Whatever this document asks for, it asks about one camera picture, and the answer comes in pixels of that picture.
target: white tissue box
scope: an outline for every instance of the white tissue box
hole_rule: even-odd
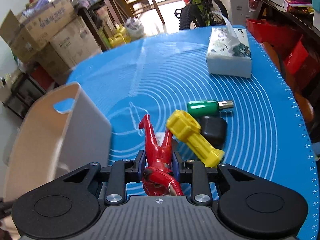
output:
[[[233,29],[240,45],[230,51],[232,46],[230,46],[227,37],[227,28],[212,28],[206,56],[209,73],[250,78],[252,63],[247,30]]]

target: yellow plastic toy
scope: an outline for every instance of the yellow plastic toy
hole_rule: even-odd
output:
[[[168,118],[167,128],[178,140],[184,142],[206,167],[216,167],[224,155],[200,134],[201,126],[190,114],[176,110]]]

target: red figurine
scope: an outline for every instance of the red figurine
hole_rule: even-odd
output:
[[[179,182],[173,177],[172,161],[172,133],[167,130],[162,145],[159,146],[150,122],[150,115],[146,114],[139,123],[139,129],[144,129],[146,136],[146,157],[148,167],[142,178],[143,189],[148,196],[183,196]]]

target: bicycle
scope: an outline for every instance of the bicycle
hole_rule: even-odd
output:
[[[229,19],[227,9],[221,0],[189,0],[184,8],[176,9],[174,15],[180,19],[179,30],[190,29],[192,22],[194,27],[198,28],[225,25],[223,18],[216,14],[217,9]]]

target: wooden shelf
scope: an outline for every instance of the wooden shelf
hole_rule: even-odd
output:
[[[320,45],[320,31],[313,26],[312,19],[310,17],[296,16],[289,12],[283,12],[277,8],[278,5],[271,2],[270,0],[261,0],[266,3],[268,6],[271,6],[273,9],[276,9],[278,12],[282,13],[297,26],[299,26],[310,38],[314,39]]]

